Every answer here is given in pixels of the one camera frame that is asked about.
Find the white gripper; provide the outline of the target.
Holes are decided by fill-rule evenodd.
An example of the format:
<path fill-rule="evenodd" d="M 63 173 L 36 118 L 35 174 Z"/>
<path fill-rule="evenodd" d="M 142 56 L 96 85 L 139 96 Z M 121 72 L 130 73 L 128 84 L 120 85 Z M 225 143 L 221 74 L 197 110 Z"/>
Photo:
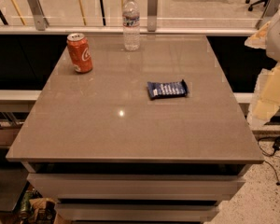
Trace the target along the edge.
<path fill-rule="evenodd" d="M 246 41 L 252 49 L 266 49 L 268 57 L 280 62 L 280 8 Z M 255 89 L 256 102 L 252 107 L 252 117 L 269 121 L 280 108 L 280 63 L 272 70 L 262 69 Z"/>

